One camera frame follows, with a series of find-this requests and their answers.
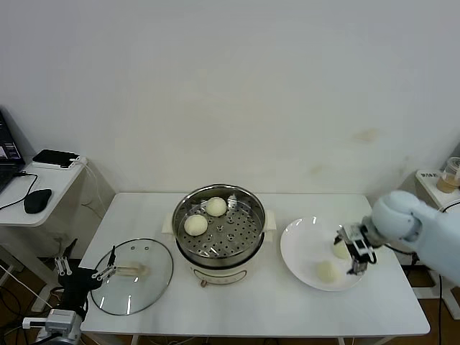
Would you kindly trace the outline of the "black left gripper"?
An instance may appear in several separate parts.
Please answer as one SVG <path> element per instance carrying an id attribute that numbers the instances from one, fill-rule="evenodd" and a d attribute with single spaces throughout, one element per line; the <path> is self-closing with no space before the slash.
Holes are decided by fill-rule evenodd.
<path id="1" fill-rule="evenodd" d="M 88 294 L 92 290 L 97 290 L 105 278 L 114 274 L 116 266 L 116 247 L 113 246 L 106 268 L 102 271 L 94 269 L 77 267 L 72 271 L 68 259 L 77 243 L 74 239 L 63 251 L 55 258 L 55 267 L 59 274 L 58 282 L 63 288 L 62 299 L 58 305 L 61 310 L 87 312 L 88 311 Z"/>

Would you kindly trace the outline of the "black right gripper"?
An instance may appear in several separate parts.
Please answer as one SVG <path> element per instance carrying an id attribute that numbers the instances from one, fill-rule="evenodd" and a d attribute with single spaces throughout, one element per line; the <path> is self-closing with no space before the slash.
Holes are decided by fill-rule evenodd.
<path id="1" fill-rule="evenodd" d="M 365 265 L 377 263 L 377 255 L 373 245 L 367 238 L 367 228 L 364 224 L 354 223 L 340 226 L 336 232 L 333 245 L 345 243 L 351 256 L 351 268 L 348 275 L 362 276 Z"/>

